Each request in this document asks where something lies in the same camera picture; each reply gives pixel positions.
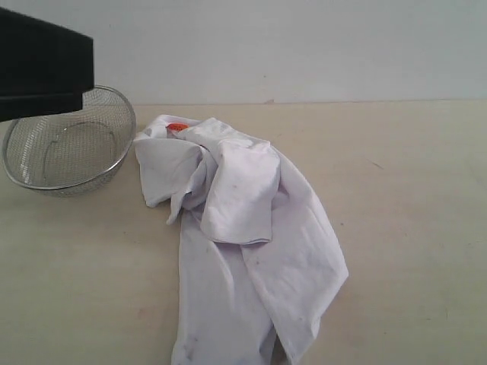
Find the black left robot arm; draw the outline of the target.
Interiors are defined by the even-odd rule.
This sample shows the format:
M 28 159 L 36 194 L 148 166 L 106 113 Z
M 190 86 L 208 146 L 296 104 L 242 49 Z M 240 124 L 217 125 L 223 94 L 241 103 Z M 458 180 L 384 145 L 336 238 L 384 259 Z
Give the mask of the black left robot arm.
M 79 111 L 94 89 L 89 36 L 1 9 L 1 121 Z

